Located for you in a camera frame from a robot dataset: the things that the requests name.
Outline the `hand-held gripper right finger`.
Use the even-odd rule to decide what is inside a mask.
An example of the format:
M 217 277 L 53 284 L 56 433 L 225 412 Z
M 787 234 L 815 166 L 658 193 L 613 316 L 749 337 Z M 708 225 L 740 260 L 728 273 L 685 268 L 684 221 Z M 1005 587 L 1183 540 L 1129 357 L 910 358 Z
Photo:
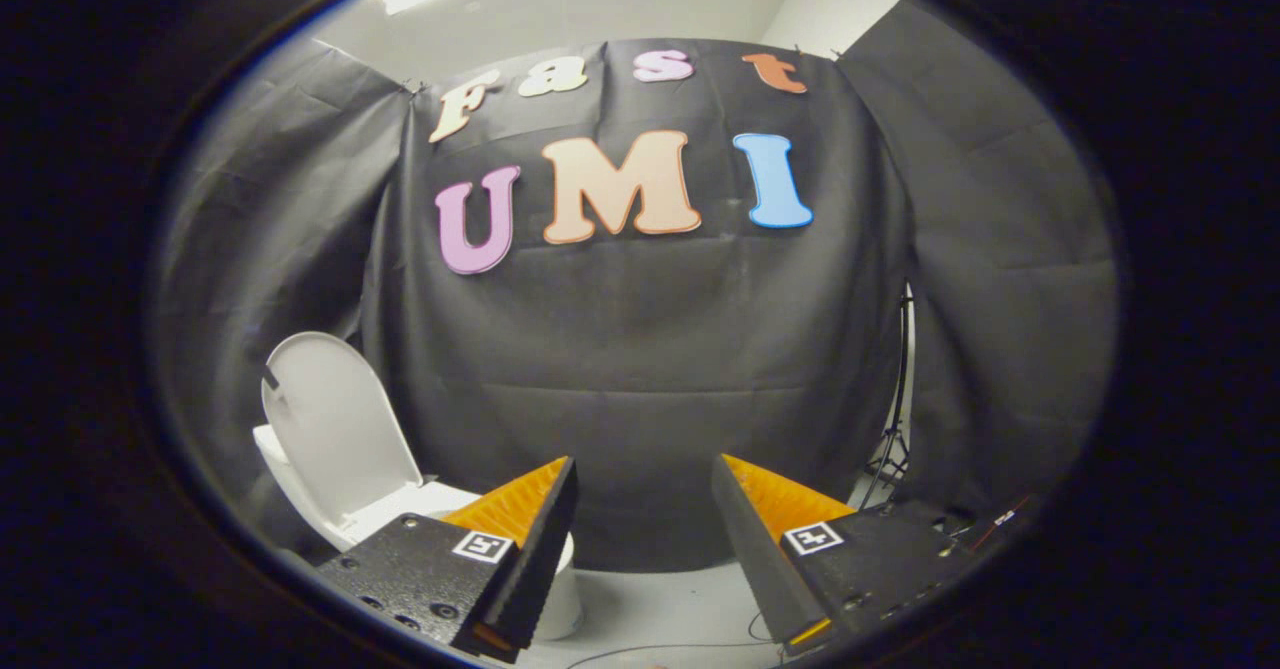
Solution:
M 991 521 L 924 501 L 856 509 L 735 455 L 710 491 L 769 637 L 786 657 L 869 640 L 960 581 Z

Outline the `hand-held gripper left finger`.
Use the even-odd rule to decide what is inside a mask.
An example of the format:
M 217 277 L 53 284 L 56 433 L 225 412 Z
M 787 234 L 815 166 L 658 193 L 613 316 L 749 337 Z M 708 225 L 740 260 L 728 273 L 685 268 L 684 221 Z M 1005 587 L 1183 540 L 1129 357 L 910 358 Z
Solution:
M 577 500 L 563 455 L 442 518 L 403 510 L 317 572 L 433 643 L 513 663 L 532 642 Z

